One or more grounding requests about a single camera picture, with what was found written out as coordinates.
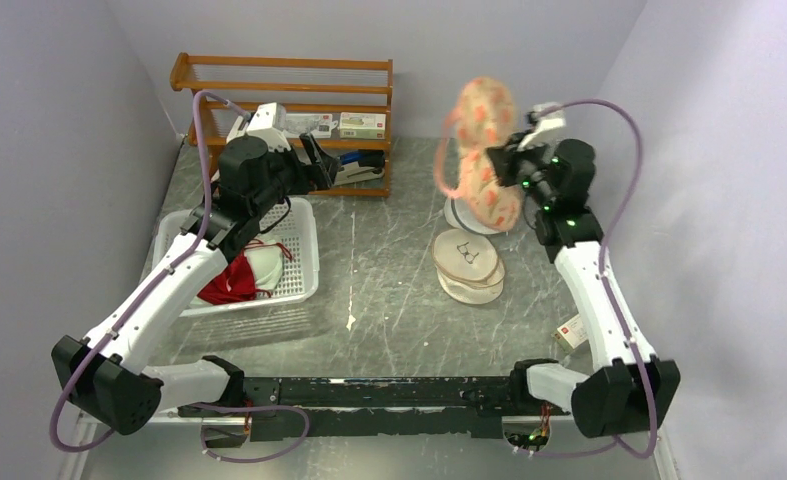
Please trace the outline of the floral peach laundry bag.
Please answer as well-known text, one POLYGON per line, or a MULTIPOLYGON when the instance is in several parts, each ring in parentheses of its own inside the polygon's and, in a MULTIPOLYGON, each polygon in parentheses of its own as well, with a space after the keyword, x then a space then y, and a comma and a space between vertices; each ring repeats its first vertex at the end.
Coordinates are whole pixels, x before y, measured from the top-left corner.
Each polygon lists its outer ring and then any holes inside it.
POLYGON ((461 89, 445 118, 433 166, 437 189, 449 200, 461 200, 484 227, 507 232, 515 227, 522 209, 522 194, 514 185, 500 184, 497 168, 488 156, 502 147, 516 127, 517 107, 501 81, 480 76, 461 89), (458 152, 458 183, 445 181, 444 162, 453 138, 458 152))

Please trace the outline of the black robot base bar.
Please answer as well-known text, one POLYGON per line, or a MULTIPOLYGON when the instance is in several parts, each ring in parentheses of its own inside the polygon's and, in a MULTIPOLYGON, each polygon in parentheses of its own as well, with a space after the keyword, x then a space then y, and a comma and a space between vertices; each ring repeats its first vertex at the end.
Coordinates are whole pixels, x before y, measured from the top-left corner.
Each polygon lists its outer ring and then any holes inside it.
POLYGON ((247 377, 243 412, 194 406, 182 418, 207 426, 237 426, 251 442, 310 437, 466 434, 504 438, 505 423, 536 422, 561 409, 532 397, 522 377, 247 377))

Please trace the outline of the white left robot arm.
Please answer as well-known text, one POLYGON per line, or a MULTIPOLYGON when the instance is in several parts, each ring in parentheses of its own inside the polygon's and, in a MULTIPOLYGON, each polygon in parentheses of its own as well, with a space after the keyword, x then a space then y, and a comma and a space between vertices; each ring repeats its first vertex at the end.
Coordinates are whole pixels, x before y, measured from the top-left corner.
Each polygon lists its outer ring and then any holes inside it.
POLYGON ((332 187, 340 168, 313 136, 301 144, 302 162, 290 144, 260 135, 227 143, 218 159, 219 179, 203 176, 202 204, 192 210, 171 249, 131 295, 81 339, 63 336, 52 361, 62 393, 49 435, 67 450, 58 422, 70 403, 120 435, 141 429, 157 412, 191 406, 230 416, 246 400, 244 373, 215 356, 194 363, 152 368, 148 359, 200 291, 263 233, 260 223, 291 197, 332 187))

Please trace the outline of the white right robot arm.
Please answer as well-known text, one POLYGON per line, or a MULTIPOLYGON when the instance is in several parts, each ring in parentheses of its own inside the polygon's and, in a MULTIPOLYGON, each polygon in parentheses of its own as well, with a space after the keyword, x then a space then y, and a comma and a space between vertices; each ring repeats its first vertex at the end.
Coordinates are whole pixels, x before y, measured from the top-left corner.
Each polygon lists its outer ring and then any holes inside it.
POLYGON ((681 375, 641 333, 618 286, 603 230, 587 205, 596 174, 593 147, 569 139, 555 149, 508 145, 486 154, 499 184, 521 188, 536 206, 533 228, 569 288, 593 363, 590 375, 555 361, 518 363, 520 380, 508 389, 511 406, 531 414, 548 402, 570 413, 587 438, 655 435, 681 375))

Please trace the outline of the white round mesh laundry bag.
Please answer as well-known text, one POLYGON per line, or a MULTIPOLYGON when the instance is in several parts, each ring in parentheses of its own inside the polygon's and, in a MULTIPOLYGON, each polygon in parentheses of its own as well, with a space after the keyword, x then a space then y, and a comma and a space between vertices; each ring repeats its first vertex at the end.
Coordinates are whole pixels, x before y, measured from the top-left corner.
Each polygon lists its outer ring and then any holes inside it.
POLYGON ((474 216, 466 202, 461 199, 447 198, 445 200, 443 214, 446 222, 452 228, 482 236, 502 234, 502 231, 482 224, 474 216))

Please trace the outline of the beige round laundry bag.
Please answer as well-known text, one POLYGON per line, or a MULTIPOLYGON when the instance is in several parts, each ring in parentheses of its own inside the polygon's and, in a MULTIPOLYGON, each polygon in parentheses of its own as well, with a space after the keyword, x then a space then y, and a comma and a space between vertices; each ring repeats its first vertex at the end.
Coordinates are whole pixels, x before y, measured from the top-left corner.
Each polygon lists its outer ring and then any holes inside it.
POLYGON ((430 253, 441 288, 454 300, 485 305, 502 294, 506 267, 488 238, 449 229, 433 239, 430 253))

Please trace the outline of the white bra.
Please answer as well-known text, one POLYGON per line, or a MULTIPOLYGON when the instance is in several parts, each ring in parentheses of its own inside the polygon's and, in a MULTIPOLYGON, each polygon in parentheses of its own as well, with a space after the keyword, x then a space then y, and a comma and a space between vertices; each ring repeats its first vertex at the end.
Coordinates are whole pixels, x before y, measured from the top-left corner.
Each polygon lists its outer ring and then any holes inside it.
POLYGON ((280 242, 253 242, 247 246, 245 257, 254 275, 255 295, 270 297, 284 272, 284 245, 280 242))

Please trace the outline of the red bra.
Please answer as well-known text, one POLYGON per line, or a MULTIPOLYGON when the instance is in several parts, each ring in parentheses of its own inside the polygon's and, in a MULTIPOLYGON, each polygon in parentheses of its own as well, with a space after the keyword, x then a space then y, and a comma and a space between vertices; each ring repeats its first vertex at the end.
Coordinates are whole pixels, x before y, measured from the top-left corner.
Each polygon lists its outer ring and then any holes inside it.
MULTIPOLYGON (((251 243, 253 242, 276 243, 280 241, 256 239, 251 243)), ((225 270, 223 270, 219 275, 211 280, 198 293, 198 295, 195 297, 196 301, 208 305, 228 305, 255 301, 259 299, 268 299, 273 296, 275 291, 270 297, 257 297, 255 295, 256 288, 254 275, 245 257, 245 250, 247 246, 244 248, 242 254, 235 258, 225 270)), ((283 275, 286 270, 286 264, 294 260, 293 252, 286 245, 284 245, 284 253, 285 257, 283 275)))

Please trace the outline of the blue black stapler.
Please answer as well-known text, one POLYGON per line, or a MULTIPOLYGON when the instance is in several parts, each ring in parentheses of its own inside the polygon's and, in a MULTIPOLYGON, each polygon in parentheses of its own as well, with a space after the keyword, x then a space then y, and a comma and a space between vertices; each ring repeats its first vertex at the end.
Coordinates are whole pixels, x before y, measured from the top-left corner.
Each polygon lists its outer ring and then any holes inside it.
POLYGON ((386 155, 383 150, 353 150, 336 158, 340 161, 340 168, 334 180, 335 186, 381 179, 385 174, 386 155))

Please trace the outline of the clear plastic package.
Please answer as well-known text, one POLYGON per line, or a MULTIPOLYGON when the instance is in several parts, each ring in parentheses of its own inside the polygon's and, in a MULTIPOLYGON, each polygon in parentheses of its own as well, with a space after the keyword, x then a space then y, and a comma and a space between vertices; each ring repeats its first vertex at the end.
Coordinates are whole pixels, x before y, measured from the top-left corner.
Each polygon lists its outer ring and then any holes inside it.
POLYGON ((287 138, 298 138, 302 134, 309 134, 316 139, 327 139, 337 127, 338 120, 330 113, 288 113, 284 135, 287 138))

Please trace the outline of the white green box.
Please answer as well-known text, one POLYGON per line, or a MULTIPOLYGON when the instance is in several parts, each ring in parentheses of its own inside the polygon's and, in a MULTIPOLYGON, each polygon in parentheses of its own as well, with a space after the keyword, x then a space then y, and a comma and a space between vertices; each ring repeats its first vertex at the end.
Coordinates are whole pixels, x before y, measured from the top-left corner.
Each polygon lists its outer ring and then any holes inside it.
POLYGON ((342 112, 338 129, 341 138, 382 140, 386 138, 385 114, 342 112))

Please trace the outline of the orange wooden shelf rack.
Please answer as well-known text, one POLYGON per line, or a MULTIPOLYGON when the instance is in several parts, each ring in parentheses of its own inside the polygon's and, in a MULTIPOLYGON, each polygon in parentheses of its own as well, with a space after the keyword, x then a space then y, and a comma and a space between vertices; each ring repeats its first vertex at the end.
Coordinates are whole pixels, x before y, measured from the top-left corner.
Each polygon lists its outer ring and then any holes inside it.
POLYGON ((316 134, 320 145, 333 153, 377 150, 383 164, 372 180, 351 178, 330 190, 330 195, 387 197, 390 195, 390 153, 394 63, 385 60, 207 56, 180 53, 169 83, 174 91, 194 94, 212 90, 240 107, 278 102, 289 114, 361 113, 385 117, 380 133, 368 138, 343 135, 336 125, 327 134, 316 134))

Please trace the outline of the white plastic basket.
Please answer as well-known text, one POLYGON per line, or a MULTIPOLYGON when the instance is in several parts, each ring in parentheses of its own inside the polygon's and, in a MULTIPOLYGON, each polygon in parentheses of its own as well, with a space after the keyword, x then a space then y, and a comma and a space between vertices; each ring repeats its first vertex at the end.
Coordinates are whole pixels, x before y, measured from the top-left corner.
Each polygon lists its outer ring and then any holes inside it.
POLYGON ((252 308, 300 303, 319 287, 317 227, 311 204, 293 198, 264 217, 273 229, 246 246, 242 256, 214 282, 220 288, 211 296, 225 294, 218 303, 195 297, 181 313, 183 317, 222 314, 252 308))

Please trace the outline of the small white red box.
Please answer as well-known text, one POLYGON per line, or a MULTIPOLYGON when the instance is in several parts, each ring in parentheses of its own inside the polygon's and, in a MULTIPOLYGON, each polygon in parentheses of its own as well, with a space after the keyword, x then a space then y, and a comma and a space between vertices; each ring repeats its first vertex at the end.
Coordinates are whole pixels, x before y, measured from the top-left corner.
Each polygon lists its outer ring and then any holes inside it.
POLYGON ((588 342, 584 322, 579 314, 559 325, 552 333, 553 340, 566 353, 572 353, 588 342))

